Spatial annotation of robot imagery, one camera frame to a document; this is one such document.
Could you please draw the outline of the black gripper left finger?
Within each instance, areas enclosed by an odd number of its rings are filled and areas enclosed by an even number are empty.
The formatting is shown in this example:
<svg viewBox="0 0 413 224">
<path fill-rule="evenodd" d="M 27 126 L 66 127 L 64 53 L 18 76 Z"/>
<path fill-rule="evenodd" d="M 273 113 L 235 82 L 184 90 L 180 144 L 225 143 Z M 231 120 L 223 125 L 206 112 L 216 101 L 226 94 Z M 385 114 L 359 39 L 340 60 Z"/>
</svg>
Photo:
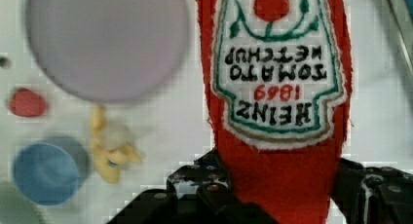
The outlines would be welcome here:
<svg viewBox="0 0 413 224">
<path fill-rule="evenodd" d="M 167 179 L 165 189 L 140 193 L 107 224 L 279 224 L 233 192 L 231 175 L 213 149 Z"/>
</svg>

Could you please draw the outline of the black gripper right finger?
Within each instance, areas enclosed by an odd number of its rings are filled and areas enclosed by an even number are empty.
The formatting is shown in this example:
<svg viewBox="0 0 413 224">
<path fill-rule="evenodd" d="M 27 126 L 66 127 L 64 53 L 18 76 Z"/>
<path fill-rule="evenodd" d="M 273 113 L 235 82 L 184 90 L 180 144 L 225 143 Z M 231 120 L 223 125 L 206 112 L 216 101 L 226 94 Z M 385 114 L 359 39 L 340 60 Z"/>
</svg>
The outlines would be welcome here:
<svg viewBox="0 0 413 224">
<path fill-rule="evenodd" d="M 342 159 L 332 201 L 347 224 L 413 224 L 412 174 Z"/>
</svg>

